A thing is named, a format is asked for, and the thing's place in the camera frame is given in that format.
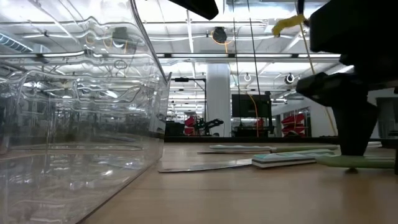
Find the orange cable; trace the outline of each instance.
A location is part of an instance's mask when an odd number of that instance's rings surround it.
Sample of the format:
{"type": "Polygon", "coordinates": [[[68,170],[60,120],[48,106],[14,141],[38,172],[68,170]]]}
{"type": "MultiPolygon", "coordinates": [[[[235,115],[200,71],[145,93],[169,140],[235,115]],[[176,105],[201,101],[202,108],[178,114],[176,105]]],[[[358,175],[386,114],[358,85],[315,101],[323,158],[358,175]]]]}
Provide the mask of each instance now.
{"type": "Polygon", "coordinates": [[[249,95],[251,101],[253,101],[253,103],[254,103],[254,109],[255,109],[255,111],[256,111],[256,126],[257,126],[256,129],[257,129],[257,138],[258,138],[258,137],[259,137],[259,121],[258,121],[259,115],[258,115],[258,113],[257,113],[256,102],[254,101],[253,97],[252,97],[250,94],[248,94],[248,93],[246,93],[246,94],[249,95]]]}
{"type": "Polygon", "coordinates": [[[126,45],[124,46],[124,54],[126,54],[126,50],[127,50],[127,40],[126,40],[126,45]]]}
{"type": "Polygon", "coordinates": [[[225,46],[225,53],[228,53],[228,49],[227,49],[226,46],[227,46],[228,44],[230,44],[233,40],[229,41],[228,43],[223,43],[223,44],[221,44],[221,43],[217,42],[217,41],[213,38],[213,33],[214,33],[214,31],[211,31],[210,35],[211,35],[211,39],[214,41],[214,43],[219,44],[219,45],[224,45],[224,46],[225,46]]]}
{"type": "Polygon", "coordinates": [[[92,42],[87,41],[87,36],[88,36],[88,34],[86,35],[86,43],[87,43],[87,44],[94,44],[94,41],[92,41],[92,42]]]}
{"type": "Polygon", "coordinates": [[[105,44],[105,39],[102,40],[102,42],[104,43],[104,45],[105,45],[105,47],[106,47],[107,49],[110,48],[110,47],[112,47],[112,41],[113,41],[113,38],[112,38],[112,36],[111,36],[111,44],[108,46],[108,45],[105,44]]]}

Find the fluorescent light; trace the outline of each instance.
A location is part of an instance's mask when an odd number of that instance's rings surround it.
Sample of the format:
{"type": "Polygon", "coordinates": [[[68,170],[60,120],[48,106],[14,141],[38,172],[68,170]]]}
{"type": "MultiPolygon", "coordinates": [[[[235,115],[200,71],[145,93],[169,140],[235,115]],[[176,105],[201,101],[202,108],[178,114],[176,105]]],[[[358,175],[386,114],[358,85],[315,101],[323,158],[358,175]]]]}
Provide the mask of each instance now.
{"type": "MultiPolygon", "coordinates": [[[[257,88],[241,88],[240,91],[258,91],[257,88]]],[[[260,91],[290,91],[290,90],[281,90],[281,89],[262,89],[260,88],[260,91]]]]}
{"type": "Polygon", "coordinates": [[[0,54],[0,58],[36,58],[36,54],[0,54]]]}
{"type": "Polygon", "coordinates": [[[197,108],[197,104],[190,103],[190,104],[186,105],[183,103],[173,103],[173,104],[171,104],[171,106],[169,105],[169,108],[193,108],[193,109],[195,109],[195,108],[197,108]]]}
{"type": "Polygon", "coordinates": [[[44,37],[44,34],[25,35],[22,38],[36,38],[36,37],[44,37]]]}
{"type": "Polygon", "coordinates": [[[113,98],[117,98],[117,97],[118,97],[117,94],[115,94],[114,92],[109,91],[109,90],[106,91],[106,94],[107,94],[108,96],[110,96],[110,97],[113,97],[113,98]]]}
{"type": "Polygon", "coordinates": [[[283,102],[286,102],[287,100],[286,99],[271,99],[271,101],[283,101],[283,102]]]}
{"type": "Polygon", "coordinates": [[[203,91],[202,89],[199,89],[199,88],[170,88],[170,91],[180,91],[180,90],[184,90],[184,91],[203,91]]]}
{"type": "Polygon", "coordinates": [[[108,54],[109,57],[115,58],[149,58],[149,54],[108,54]]]}
{"type": "Polygon", "coordinates": [[[181,105],[181,106],[191,106],[191,105],[194,105],[194,107],[195,107],[195,105],[201,106],[201,105],[204,105],[205,103],[204,102],[203,103],[175,102],[175,103],[172,103],[172,104],[173,104],[173,106],[179,106],[179,105],[181,105]]]}
{"type": "Polygon", "coordinates": [[[197,99],[169,99],[169,101],[204,101],[204,98],[197,98],[197,99]]]}
{"type": "Polygon", "coordinates": [[[228,54],[172,54],[172,57],[177,58],[208,58],[208,57],[228,57],[228,54]]]}
{"type": "MultiPolygon", "coordinates": [[[[236,54],[237,57],[254,58],[254,54],[236,54]]],[[[291,58],[292,54],[256,54],[259,58],[291,58]]]]}
{"type": "Polygon", "coordinates": [[[103,57],[102,54],[93,54],[93,56],[94,56],[94,58],[101,58],[101,57],[103,57]]]}
{"type": "MultiPolygon", "coordinates": [[[[308,57],[308,54],[299,54],[298,57],[308,57]]],[[[326,57],[326,58],[339,58],[340,54],[310,54],[311,58],[322,58],[322,57],[326,57]]]]}
{"type": "Polygon", "coordinates": [[[174,108],[174,109],[168,108],[168,110],[175,110],[175,111],[180,110],[180,111],[190,111],[190,112],[203,111],[203,110],[197,110],[195,108],[174,108]]]}
{"type": "Polygon", "coordinates": [[[82,56],[84,55],[85,52],[72,52],[72,53],[61,53],[61,54],[43,54],[43,57],[76,57],[76,56],[82,56]]]}

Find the yellow tape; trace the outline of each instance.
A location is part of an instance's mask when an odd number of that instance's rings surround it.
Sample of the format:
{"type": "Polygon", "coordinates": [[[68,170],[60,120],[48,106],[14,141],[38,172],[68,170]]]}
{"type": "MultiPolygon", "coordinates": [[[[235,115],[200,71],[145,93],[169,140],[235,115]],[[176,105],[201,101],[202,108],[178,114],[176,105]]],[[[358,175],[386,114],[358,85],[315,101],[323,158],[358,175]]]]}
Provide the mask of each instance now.
{"type": "Polygon", "coordinates": [[[290,17],[288,19],[282,19],[282,20],[280,20],[280,21],[278,21],[276,23],[274,28],[272,28],[272,33],[273,33],[274,36],[279,36],[280,32],[283,29],[299,25],[304,20],[305,20],[305,17],[302,14],[299,14],[297,16],[292,16],[292,17],[290,17]]]}

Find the green board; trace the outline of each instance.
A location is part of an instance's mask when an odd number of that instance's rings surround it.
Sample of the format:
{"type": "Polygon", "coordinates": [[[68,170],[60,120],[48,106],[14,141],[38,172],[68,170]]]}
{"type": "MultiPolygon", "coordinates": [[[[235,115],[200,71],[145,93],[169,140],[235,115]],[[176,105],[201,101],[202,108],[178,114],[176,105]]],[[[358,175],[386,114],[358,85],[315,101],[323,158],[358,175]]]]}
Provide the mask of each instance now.
{"type": "Polygon", "coordinates": [[[278,152],[297,152],[297,151],[307,151],[307,150],[314,150],[314,149],[330,149],[335,150],[338,149],[339,146],[336,145],[323,145],[323,146],[278,146],[275,150],[271,151],[273,153],[278,152]]]}
{"type": "Polygon", "coordinates": [[[317,163],[330,167],[393,169],[395,160],[392,157],[376,156],[320,156],[317,163]]]}

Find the red object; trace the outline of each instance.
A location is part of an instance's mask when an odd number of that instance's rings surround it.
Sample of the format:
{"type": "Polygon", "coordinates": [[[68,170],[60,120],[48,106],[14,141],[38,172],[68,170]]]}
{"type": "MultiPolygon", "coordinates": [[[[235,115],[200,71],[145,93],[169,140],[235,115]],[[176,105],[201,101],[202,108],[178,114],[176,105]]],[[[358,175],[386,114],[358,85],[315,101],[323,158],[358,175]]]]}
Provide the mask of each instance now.
{"type": "Polygon", "coordinates": [[[184,121],[184,124],[188,127],[192,127],[193,125],[195,125],[195,118],[193,116],[189,117],[188,119],[186,119],[184,121]]]}
{"type": "Polygon", "coordinates": [[[288,116],[287,118],[283,119],[281,121],[281,123],[283,125],[287,125],[287,124],[298,124],[301,123],[304,120],[304,114],[297,114],[295,116],[288,116]]]}
{"type": "Polygon", "coordinates": [[[262,118],[259,118],[255,123],[254,127],[257,127],[258,129],[263,129],[264,126],[264,120],[262,118]]]}
{"type": "Polygon", "coordinates": [[[190,136],[190,135],[193,134],[193,131],[194,131],[194,130],[195,130],[194,128],[185,127],[185,128],[184,128],[184,134],[187,135],[187,136],[190,136]]]}
{"type": "Polygon", "coordinates": [[[283,119],[281,123],[284,126],[282,129],[284,136],[288,136],[289,131],[294,131],[299,136],[304,137],[304,131],[306,128],[303,123],[304,119],[305,117],[302,113],[288,116],[287,118],[283,119]]]}
{"type": "Polygon", "coordinates": [[[304,131],[305,130],[305,126],[304,126],[304,124],[296,124],[296,125],[294,125],[294,124],[290,124],[290,125],[287,125],[287,126],[285,126],[283,129],[282,129],[282,132],[284,133],[284,134],[287,134],[289,131],[295,131],[296,133],[301,133],[302,131],[304,131]]]}

